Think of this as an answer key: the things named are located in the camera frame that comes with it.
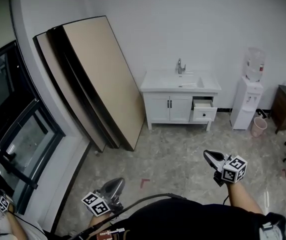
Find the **open drawer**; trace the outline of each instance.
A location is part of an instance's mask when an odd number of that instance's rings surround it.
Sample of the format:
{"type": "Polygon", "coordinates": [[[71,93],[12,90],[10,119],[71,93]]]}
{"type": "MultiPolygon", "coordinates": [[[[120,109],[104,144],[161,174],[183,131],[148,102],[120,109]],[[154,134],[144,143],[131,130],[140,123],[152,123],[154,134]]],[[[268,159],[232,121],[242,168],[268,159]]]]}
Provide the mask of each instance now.
{"type": "Polygon", "coordinates": [[[193,121],[214,121],[217,107],[210,99],[193,99],[193,121]]]}

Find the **white vanity cabinet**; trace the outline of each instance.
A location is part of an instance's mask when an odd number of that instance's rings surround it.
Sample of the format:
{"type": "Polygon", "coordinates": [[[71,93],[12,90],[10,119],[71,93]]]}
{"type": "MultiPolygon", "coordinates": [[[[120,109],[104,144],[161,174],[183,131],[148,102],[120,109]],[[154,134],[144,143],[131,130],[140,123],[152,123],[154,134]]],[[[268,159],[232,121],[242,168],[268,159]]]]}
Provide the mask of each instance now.
{"type": "Polygon", "coordinates": [[[221,88],[208,72],[148,71],[140,89],[149,130],[152,124],[207,124],[210,130],[221,88]]]}

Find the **red mark on floor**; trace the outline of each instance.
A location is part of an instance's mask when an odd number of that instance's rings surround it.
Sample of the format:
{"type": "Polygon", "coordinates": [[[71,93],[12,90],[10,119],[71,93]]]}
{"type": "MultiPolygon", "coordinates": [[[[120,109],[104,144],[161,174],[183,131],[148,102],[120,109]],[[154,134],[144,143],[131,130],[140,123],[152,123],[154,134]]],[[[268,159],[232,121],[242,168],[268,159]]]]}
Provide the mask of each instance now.
{"type": "Polygon", "coordinates": [[[286,178],[286,170],[282,169],[282,176],[286,178]]]}
{"type": "Polygon", "coordinates": [[[140,188],[141,188],[141,189],[143,188],[144,182],[149,182],[149,181],[150,181],[150,179],[148,179],[148,178],[143,178],[143,179],[141,180],[141,186],[140,186],[140,188]]]}

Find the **trash can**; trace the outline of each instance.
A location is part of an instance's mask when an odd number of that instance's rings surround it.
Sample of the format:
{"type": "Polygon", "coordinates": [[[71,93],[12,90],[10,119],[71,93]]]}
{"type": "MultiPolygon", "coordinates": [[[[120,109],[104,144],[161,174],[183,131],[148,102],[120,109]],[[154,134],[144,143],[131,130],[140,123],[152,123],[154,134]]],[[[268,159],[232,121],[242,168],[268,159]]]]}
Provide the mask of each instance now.
{"type": "Polygon", "coordinates": [[[268,123],[261,117],[255,117],[254,122],[251,129],[251,134],[253,137],[259,137],[264,130],[268,127],[268,123]]]}

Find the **tile floor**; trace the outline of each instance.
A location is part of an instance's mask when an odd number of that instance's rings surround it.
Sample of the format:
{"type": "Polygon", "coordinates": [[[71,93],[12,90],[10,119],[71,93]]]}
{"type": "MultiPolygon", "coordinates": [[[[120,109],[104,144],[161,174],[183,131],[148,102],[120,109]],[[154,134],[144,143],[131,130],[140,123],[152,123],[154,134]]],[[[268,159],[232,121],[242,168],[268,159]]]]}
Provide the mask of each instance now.
{"type": "MultiPolygon", "coordinates": [[[[159,193],[182,195],[201,204],[221,204],[228,192],[214,182],[214,171],[203,158],[205,149],[246,159],[248,168],[242,182],[247,190],[265,213],[286,217],[286,163],[282,162],[286,157],[286,131],[276,135],[273,121],[267,122],[268,128],[260,138],[253,138],[249,130],[232,130],[228,113],[217,113],[209,132],[204,125],[175,124],[154,124],[149,131],[145,123],[134,152],[107,147],[96,156],[91,150],[67,199],[56,234],[85,229],[92,215],[81,198],[116,177],[126,180],[120,197],[125,207],[159,193]],[[142,179],[150,181],[140,188],[142,179]]],[[[132,208],[118,220],[148,203],[132,208]]]]}

